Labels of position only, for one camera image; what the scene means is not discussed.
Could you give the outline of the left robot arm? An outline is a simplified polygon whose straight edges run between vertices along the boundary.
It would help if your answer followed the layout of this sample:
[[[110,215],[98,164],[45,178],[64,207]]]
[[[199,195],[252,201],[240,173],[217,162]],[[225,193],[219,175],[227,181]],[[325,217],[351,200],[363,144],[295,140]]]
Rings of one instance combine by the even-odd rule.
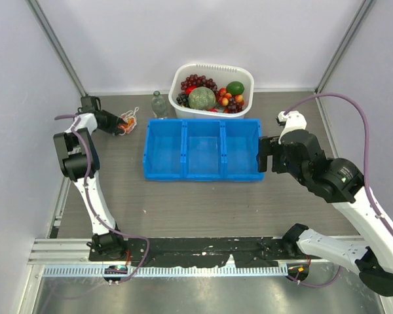
[[[71,118],[66,131],[53,136],[61,172],[77,188],[92,225],[92,237],[86,244],[95,260],[118,261],[126,255],[126,242],[107,207],[99,180],[100,159],[92,134],[101,130],[110,135],[122,134],[124,120],[102,109],[96,96],[81,97],[75,114],[63,114],[55,120]]]

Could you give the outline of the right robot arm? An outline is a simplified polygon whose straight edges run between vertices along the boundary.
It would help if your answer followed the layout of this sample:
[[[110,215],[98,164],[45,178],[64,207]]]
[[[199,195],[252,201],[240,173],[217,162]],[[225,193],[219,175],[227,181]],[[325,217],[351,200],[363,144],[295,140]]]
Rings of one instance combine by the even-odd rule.
[[[258,170],[289,173],[300,185],[342,213],[365,240],[348,244],[294,224],[283,236],[290,258],[317,256],[356,274],[381,296],[393,296],[393,220],[375,199],[363,173],[349,160],[328,158],[315,135],[295,130],[283,136],[260,137]]]

